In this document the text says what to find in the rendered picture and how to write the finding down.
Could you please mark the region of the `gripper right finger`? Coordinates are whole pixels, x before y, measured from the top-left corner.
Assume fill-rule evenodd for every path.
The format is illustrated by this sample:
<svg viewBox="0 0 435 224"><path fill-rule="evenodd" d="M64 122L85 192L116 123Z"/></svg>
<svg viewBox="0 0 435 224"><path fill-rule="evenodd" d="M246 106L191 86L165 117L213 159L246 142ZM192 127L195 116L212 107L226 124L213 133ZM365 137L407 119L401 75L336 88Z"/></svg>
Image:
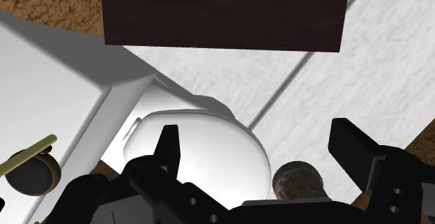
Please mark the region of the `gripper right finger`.
<svg viewBox="0 0 435 224"><path fill-rule="evenodd" d="M328 151L359 189L371 195L369 224L420 224L435 218L435 166L377 144L346 118L334 118Z"/></svg>

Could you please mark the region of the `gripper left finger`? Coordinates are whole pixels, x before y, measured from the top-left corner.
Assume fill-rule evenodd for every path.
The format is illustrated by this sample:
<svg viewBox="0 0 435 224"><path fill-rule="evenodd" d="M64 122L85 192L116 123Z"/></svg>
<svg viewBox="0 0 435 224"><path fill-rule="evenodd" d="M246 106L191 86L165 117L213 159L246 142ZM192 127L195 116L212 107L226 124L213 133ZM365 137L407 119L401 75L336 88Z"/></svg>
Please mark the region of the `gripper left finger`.
<svg viewBox="0 0 435 224"><path fill-rule="evenodd" d="M177 125L166 125L155 151L125 165L119 179L151 205L160 224L232 224L230 211L192 183L177 180L181 159ZM102 174L73 179L45 224L91 224L99 206L118 189Z"/></svg>

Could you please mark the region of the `dark brown cylinder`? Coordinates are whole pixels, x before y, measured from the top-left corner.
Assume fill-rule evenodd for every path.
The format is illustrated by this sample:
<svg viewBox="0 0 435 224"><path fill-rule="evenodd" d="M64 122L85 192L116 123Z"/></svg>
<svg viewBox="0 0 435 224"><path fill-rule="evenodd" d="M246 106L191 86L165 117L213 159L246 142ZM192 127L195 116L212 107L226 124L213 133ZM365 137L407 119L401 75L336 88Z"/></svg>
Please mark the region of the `dark brown cylinder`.
<svg viewBox="0 0 435 224"><path fill-rule="evenodd" d="M309 163L298 160L285 163L276 171L272 187L279 200L328 196L319 172Z"/></svg>

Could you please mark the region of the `yellow stick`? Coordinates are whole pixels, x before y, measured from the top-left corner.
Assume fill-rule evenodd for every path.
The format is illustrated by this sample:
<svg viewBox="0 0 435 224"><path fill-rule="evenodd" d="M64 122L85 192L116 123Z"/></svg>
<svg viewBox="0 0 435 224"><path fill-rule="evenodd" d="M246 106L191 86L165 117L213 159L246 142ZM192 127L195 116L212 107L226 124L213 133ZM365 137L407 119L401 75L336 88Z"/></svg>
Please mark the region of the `yellow stick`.
<svg viewBox="0 0 435 224"><path fill-rule="evenodd" d="M34 157L36 154L44 151L46 148L51 146L57 141L56 135L48 135L37 143L31 145L30 147L18 152L14 156L11 156L7 161L0 164L0 177L5 176L16 167L28 161L30 158Z"/></svg>

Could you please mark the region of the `dark wood robot stand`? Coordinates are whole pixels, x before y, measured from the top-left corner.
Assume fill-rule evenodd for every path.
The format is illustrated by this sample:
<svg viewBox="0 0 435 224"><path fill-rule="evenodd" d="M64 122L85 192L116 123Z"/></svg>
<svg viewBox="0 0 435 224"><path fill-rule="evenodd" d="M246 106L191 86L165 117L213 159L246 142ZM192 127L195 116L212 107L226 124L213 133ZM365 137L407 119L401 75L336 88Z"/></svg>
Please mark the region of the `dark wood robot stand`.
<svg viewBox="0 0 435 224"><path fill-rule="evenodd" d="M338 52L348 0L102 0L108 45Z"/></svg>

